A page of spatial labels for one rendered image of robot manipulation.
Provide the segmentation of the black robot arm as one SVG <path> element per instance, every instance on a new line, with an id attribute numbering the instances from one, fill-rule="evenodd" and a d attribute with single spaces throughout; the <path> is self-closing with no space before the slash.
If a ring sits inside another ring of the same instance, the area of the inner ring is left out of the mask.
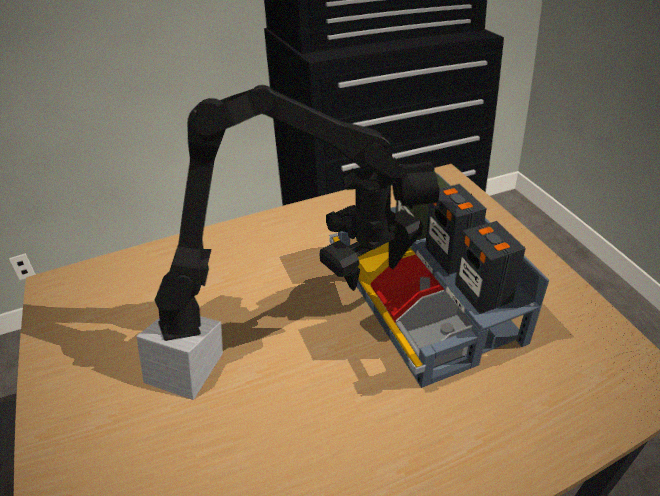
<path id="1" fill-rule="evenodd" d="M 394 199 L 400 200 L 402 206 L 438 202 L 434 164 L 427 161 L 401 165 L 392 157 L 389 141 L 374 129 L 336 120 L 266 85 L 221 101 L 201 101 L 187 122 L 190 163 L 179 243 L 169 274 L 163 277 L 155 297 L 165 341 L 201 334 L 200 307 L 194 296 L 201 285 L 206 285 L 209 271 L 211 249 L 204 249 L 202 236 L 215 157 L 227 128 L 260 114 L 330 144 L 366 170 L 352 168 L 342 177 L 346 190 L 355 189 L 356 205 L 327 214 L 329 231 L 348 232 L 348 237 L 355 239 L 356 217 L 351 215 L 351 209 L 356 207 L 369 216 L 385 214 L 391 207 L 391 185 L 395 185 Z M 383 173 L 376 173 L 378 170 Z"/>

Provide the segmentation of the yellow long thin bar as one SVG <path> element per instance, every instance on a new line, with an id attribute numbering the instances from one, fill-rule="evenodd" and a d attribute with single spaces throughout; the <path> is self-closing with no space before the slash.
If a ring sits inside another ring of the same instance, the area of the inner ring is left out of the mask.
<path id="1" fill-rule="evenodd" d="M 419 358 L 417 357 L 417 355 L 415 354 L 415 352 L 413 351 L 413 349 L 411 348 L 411 346 L 409 345 L 409 343 L 407 342 L 407 340 L 405 339 L 405 337 L 403 336 L 403 334 L 401 333 L 401 331 L 399 330 L 399 328 L 397 327 L 397 325 L 395 324 L 395 322 L 393 321 L 393 319 L 391 318 L 391 316 L 389 315 L 389 313 L 387 312 L 387 310 L 385 309 L 385 307 L 383 306 L 383 304 L 381 303 L 381 301 L 379 300 L 379 298 L 377 297 L 377 295 L 375 294 L 375 292 L 373 291 L 373 289 L 371 288 L 371 286 L 369 285 L 363 274 L 361 273 L 361 271 L 358 280 L 360 281 L 361 285 L 363 286 L 363 288 L 371 298 L 372 302 L 374 303 L 374 305 L 376 306 L 376 308 L 384 318 L 385 322 L 387 323 L 387 325 L 395 335 L 396 339 L 398 340 L 398 342 L 400 343 L 400 345 L 402 346 L 408 357 L 412 360 L 415 367 L 422 366 L 421 361 L 419 360 Z"/>

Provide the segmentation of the red open bin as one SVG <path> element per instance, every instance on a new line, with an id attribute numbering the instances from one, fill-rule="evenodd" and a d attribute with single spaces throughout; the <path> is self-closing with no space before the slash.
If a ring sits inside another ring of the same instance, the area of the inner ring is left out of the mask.
<path id="1" fill-rule="evenodd" d="M 430 277 L 432 288 L 420 291 L 420 277 Z M 415 254 L 402 258 L 395 269 L 388 266 L 371 282 L 371 287 L 395 322 L 421 297 L 444 290 L 439 284 Z"/>

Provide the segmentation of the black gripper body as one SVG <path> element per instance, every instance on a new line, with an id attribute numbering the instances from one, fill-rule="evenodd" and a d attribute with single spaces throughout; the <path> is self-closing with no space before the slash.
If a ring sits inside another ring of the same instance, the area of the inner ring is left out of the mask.
<path id="1" fill-rule="evenodd" d="M 390 207 L 385 214 L 369 216 L 354 207 L 351 209 L 351 215 L 356 217 L 357 242 L 346 246 L 338 240 L 320 249 L 319 253 L 320 261 L 338 277 L 355 271 L 359 266 L 359 256 L 395 239 L 395 235 L 402 240 L 408 238 L 411 241 L 422 235 L 421 221 L 403 209 L 395 214 Z"/>

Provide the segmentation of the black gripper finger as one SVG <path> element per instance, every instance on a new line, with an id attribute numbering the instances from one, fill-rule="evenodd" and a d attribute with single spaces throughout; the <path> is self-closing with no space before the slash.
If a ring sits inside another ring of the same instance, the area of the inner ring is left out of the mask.
<path id="1" fill-rule="evenodd" d="M 348 283 L 350 289 L 353 290 L 353 291 L 354 291 L 354 290 L 356 289 L 356 287 L 357 287 L 359 274 L 360 274 L 360 269 L 357 268 L 357 269 L 356 269 L 355 271 L 353 271 L 352 273 L 350 273 L 350 274 L 344 276 L 344 278 L 345 278 L 346 282 Z"/>
<path id="2" fill-rule="evenodd" d="M 408 238 L 402 240 L 395 235 L 395 239 L 388 242 L 388 261 L 391 269 L 397 266 L 401 258 L 416 240 L 417 238 L 412 241 Z"/>

